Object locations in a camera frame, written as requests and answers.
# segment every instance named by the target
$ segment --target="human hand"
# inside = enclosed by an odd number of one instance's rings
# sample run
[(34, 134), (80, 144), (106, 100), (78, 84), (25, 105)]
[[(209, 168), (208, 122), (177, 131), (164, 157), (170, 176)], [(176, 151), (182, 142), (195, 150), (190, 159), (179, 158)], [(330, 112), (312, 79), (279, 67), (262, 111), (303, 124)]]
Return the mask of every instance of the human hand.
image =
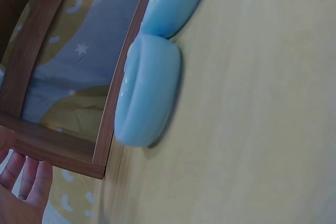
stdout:
[[(0, 126), (0, 163), (14, 146), (14, 132)], [(12, 190), (23, 168), (18, 198)], [(17, 152), (13, 152), (0, 174), (0, 223), (42, 223), (47, 206), (53, 167), (48, 162), (36, 161)]]

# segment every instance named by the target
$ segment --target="white star pattern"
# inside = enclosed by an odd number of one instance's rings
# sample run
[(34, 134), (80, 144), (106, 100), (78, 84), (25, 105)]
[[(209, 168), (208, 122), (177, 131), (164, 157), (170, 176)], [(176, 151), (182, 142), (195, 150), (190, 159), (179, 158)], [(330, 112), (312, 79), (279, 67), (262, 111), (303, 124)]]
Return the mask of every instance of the white star pattern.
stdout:
[(77, 49), (75, 50), (76, 52), (78, 52), (78, 55), (86, 54), (86, 49), (88, 49), (89, 47), (87, 47), (85, 45), (85, 43), (83, 44), (77, 44)]

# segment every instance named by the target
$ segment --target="finger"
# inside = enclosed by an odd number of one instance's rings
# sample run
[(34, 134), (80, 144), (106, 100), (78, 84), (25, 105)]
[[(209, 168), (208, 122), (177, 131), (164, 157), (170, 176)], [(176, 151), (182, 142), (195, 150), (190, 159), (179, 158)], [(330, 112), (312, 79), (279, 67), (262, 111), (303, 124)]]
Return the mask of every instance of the finger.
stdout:
[(46, 161), (39, 163), (33, 187), (26, 200), (33, 205), (41, 215), (43, 215), (48, 203), (51, 184), (53, 182), (52, 171), (53, 167), (50, 163)]
[(16, 134), (3, 126), (0, 126), (0, 152), (7, 151), (14, 146)]
[(0, 164), (5, 160), (5, 158), (8, 156), (9, 150), (0, 152)]
[(7, 190), (12, 191), (25, 161), (26, 157), (24, 155), (17, 152), (12, 153), (5, 169), (0, 174), (0, 184)]
[(26, 200), (36, 178), (39, 161), (28, 157), (23, 168), (20, 184), (19, 196), (21, 200)]

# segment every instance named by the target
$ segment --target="light blue soap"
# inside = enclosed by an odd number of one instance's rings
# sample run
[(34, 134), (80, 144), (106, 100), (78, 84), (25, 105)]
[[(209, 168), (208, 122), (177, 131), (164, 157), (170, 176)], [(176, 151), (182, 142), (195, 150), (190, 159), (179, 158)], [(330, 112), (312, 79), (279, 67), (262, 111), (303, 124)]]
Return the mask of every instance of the light blue soap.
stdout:
[(150, 0), (141, 25), (142, 33), (169, 38), (193, 15), (200, 0)]
[(118, 141), (145, 147), (159, 138), (174, 103), (180, 70), (176, 45), (157, 36), (137, 36), (124, 66), (114, 119)]

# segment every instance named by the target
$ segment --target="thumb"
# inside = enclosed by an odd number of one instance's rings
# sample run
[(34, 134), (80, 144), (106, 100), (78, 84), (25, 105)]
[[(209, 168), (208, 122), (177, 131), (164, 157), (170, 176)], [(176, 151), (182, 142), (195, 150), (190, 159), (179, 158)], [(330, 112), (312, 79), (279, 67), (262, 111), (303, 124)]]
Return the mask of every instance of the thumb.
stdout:
[(7, 151), (14, 146), (16, 134), (0, 125), (0, 152)]

